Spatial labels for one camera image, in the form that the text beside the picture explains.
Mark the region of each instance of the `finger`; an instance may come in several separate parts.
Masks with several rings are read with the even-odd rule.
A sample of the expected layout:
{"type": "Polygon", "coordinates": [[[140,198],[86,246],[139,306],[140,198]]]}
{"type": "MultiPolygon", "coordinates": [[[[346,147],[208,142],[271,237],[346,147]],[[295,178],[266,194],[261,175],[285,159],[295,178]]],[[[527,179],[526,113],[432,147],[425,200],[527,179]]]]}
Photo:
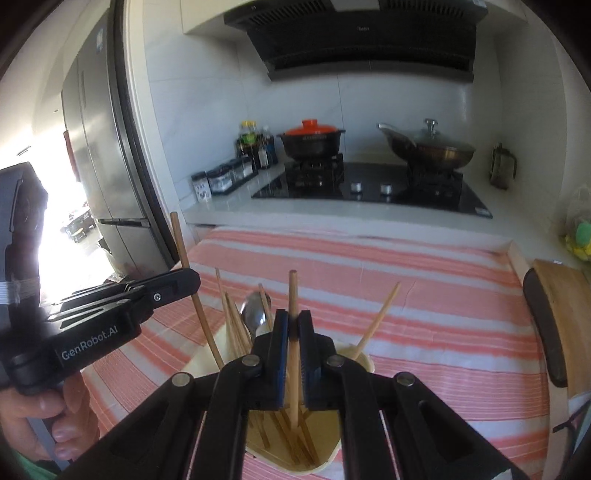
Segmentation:
{"type": "Polygon", "coordinates": [[[3,417],[0,424],[4,438],[13,449],[33,462],[50,460],[45,448],[37,439],[26,419],[3,417]]]}
{"type": "Polygon", "coordinates": [[[91,413],[90,394],[87,392],[80,409],[76,413],[66,410],[66,413],[54,422],[51,434],[60,443],[83,436],[91,413]]]}
{"type": "Polygon", "coordinates": [[[76,413],[82,406],[82,401],[85,394],[88,392],[82,374],[80,372],[75,373],[71,377],[66,378],[64,382],[63,394],[64,400],[68,410],[76,413]]]}
{"type": "Polygon", "coordinates": [[[24,419],[50,419],[59,415],[66,404],[61,395],[48,390],[37,395],[26,397],[9,388],[0,392],[0,415],[24,419]]]}
{"type": "Polygon", "coordinates": [[[62,460],[76,460],[98,440],[99,420],[92,413],[87,429],[81,437],[59,443],[56,456],[62,460]]]}

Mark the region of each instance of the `striped tablecloth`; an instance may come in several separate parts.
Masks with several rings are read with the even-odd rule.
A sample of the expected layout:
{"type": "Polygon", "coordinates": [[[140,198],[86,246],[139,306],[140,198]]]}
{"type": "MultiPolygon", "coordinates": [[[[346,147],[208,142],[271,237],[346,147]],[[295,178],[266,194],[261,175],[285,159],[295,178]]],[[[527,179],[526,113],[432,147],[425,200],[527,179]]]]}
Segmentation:
{"type": "MultiPolygon", "coordinates": [[[[220,268],[242,301],[259,282],[287,308],[298,271],[300,309],[319,333],[356,343],[396,282],[401,290],[366,348],[376,373],[415,373],[532,478],[548,442],[548,386],[541,342],[505,254],[421,242],[217,228],[189,252],[214,332],[223,325],[220,268]]],[[[190,299],[158,309],[142,335],[84,371],[104,434],[200,349],[190,299]]],[[[243,479],[286,479],[246,457],[243,479]]],[[[342,460],[319,475],[342,479],[342,460]]]]}

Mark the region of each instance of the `wooden chopstick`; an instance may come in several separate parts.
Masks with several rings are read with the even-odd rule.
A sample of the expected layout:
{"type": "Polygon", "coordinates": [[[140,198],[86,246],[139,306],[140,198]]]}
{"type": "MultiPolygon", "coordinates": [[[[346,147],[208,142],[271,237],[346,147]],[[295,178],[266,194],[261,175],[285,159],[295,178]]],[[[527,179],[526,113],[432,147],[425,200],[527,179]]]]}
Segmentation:
{"type": "MultiPolygon", "coordinates": [[[[170,223],[173,226],[174,241],[177,244],[178,255],[181,258],[181,266],[183,268],[190,268],[189,257],[187,256],[187,249],[184,246],[183,232],[181,230],[181,224],[178,221],[177,212],[170,212],[170,223]]],[[[207,323],[207,318],[205,316],[205,311],[203,310],[203,305],[201,304],[199,294],[195,292],[193,295],[191,295],[191,299],[193,300],[193,307],[195,308],[195,313],[197,313],[197,318],[199,319],[199,323],[201,324],[201,328],[205,334],[207,344],[212,351],[213,358],[217,363],[217,367],[221,370],[223,368],[222,356],[217,349],[216,341],[213,339],[212,331],[209,328],[209,324],[207,323]]]]}
{"type": "Polygon", "coordinates": [[[267,328],[270,332],[273,331],[273,312],[271,311],[271,307],[269,306],[269,302],[267,302],[267,292],[262,286],[262,283],[259,283],[259,294],[261,295],[261,303],[262,309],[265,312],[265,321],[267,323],[267,328]]]}
{"type": "Polygon", "coordinates": [[[287,436],[289,431],[286,431],[282,428],[279,413],[277,413],[276,411],[272,411],[270,412],[270,417],[273,422],[273,425],[275,425],[275,428],[277,429],[279,438],[283,442],[283,445],[285,446],[287,452],[290,454],[291,461],[294,465],[299,465],[300,460],[298,459],[298,457],[296,457],[296,454],[294,453],[293,448],[291,447],[289,437],[287,436]]]}
{"type": "Polygon", "coordinates": [[[291,447],[295,451],[295,455],[299,458],[299,460],[306,466],[314,465],[314,460],[310,452],[306,448],[306,444],[301,441],[297,430],[290,430],[290,419],[285,412],[285,409],[282,408],[279,411],[280,420],[285,422],[285,428],[287,429],[287,437],[290,440],[291,447]]]}
{"type": "Polygon", "coordinates": [[[304,414],[301,410],[301,407],[298,407],[298,422],[300,424],[301,432],[304,434],[304,440],[306,441],[306,445],[312,457],[312,465],[320,465],[320,458],[318,457],[318,452],[316,451],[316,447],[314,446],[312,435],[310,435],[310,431],[308,430],[308,424],[304,419],[304,414]]]}
{"type": "Polygon", "coordinates": [[[256,429],[259,431],[259,435],[261,436],[263,447],[267,450],[271,448],[271,442],[269,442],[269,437],[265,431],[265,424],[264,424],[264,416],[263,412],[251,410],[253,412],[253,416],[255,418],[256,429]]]}
{"type": "Polygon", "coordinates": [[[290,349],[289,359],[289,399],[290,399],[290,427],[295,431],[298,425],[298,405],[300,402],[300,342],[297,336],[297,317],[299,315],[297,295],[297,271],[290,270],[289,306],[290,319],[290,349]]]}
{"type": "Polygon", "coordinates": [[[390,292],[390,295],[388,295],[388,298],[386,299],[386,301],[384,302],[384,305],[382,305],[382,308],[380,309],[380,311],[378,312],[378,314],[374,318],[374,321],[371,323],[371,325],[369,325],[369,327],[368,327],[367,331],[365,332],[365,334],[363,335],[362,339],[359,341],[359,343],[355,347],[355,350],[353,351],[353,354],[351,355],[351,358],[353,360],[357,360],[357,358],[359,357],[359,355],[361,354],[361,352],[363,351],[363,349],[365,348],[365,346],[369,342],[369,339],[371,337],[373,337],[375,331],[379,327],[379,324],[382,323],[382,320],[384,319],[384,317],[388,313],[388,310],[390,309],[390,305],[392,305],[392,302],[396,298],[396,295],[398,295],[398,290],[400,290],[400,282],[396,283],[396,286],[392,289],[392,291],[390,292]]]}
{"type": "Polygon", "coordinates": [[[228,309],[230,311],[230,315],[234,321],[234,328],[236,329],[236,334],[240,338],[242,344],[246,347],[245,355],[249,354],[252,349],[252,339],[251,334],[248,333],[244,322],[242,321],[242,317],[240,316],[240,312],[238,311],[238,307],[236,307],[236,303],[232,300],[232,297],[228,292],[226,292],[226,301],[228,303],[228,309]]]}
{"type": "Polygon", "coordinates": [[[222,287],[222,276],[220,275],[220,269],[216,268],[216,279],[217,279],[217,289],[220,293],[220,298],[222,299],[222,309],[224,317],[226,317],[226,323],[230,323],[230,310],[228,309],[228,303],[226,302],[226,296],[224,294],[224,289],[222,287]]]}

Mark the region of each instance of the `range hood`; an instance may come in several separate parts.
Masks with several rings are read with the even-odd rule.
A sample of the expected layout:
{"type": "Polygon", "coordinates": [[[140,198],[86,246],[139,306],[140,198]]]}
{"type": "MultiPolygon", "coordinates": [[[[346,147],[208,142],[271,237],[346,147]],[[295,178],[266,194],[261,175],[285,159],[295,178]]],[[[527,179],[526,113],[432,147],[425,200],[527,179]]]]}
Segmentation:
{"type": "Polygon", "coordinates": [[[269,77],[413,70],[472,81],[481,0],[256,0],[224,15],[269,77]]]}

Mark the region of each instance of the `white countertop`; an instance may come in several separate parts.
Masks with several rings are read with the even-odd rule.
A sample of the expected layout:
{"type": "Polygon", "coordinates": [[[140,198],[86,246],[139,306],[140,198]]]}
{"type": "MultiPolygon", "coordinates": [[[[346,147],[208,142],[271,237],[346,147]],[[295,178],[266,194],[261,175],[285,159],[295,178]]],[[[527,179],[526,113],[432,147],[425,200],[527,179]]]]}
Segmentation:
{"type": "Polygon", "coordinates": [[[511,192],[485,179],[465,176],[493,214],[492,219],[422,207],[342,200],[253,199],[254,193],[283,172],[283,165],[259,172],[228,196],[216,196],[185,210],[187,223],[250,228],[291,228],[349,235],[381,236],[505,251],[515,241],[526,258],[580,264],[554,235],[519,210],[511,192]]]}

